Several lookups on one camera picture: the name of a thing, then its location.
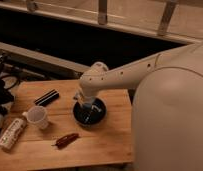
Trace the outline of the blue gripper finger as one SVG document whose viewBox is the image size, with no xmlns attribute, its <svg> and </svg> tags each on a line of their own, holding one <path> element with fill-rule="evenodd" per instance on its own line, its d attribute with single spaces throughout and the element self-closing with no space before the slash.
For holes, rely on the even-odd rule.
<svg viewBox="0 0 203 171">
<path fill-rule="evenodd" d="M 97 112 L 101 112 L 101 109 L 97 105 L 92 105 L 91 107 L 92 110 L 96 110 Z"/>
<path fill-rule="evenodd" d="M 83 108 L 84 110 L 90 110 L 90 104 L 84 103 L 84 104 L 82 105 L 82 108 Z"/>
</svg>

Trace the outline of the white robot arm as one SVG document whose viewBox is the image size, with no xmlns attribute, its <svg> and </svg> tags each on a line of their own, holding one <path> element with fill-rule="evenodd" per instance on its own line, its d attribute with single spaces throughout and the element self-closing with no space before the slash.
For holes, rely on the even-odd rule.
<svg viewBox="0 0 203 171">
<path fill-rule="evenodd" d="M 90 106 L 107 89 L 133 89 L 134 171 L 203 171 L 203 42 L 108 69 L 94 63 L 75 99 Z"/>
</svg>

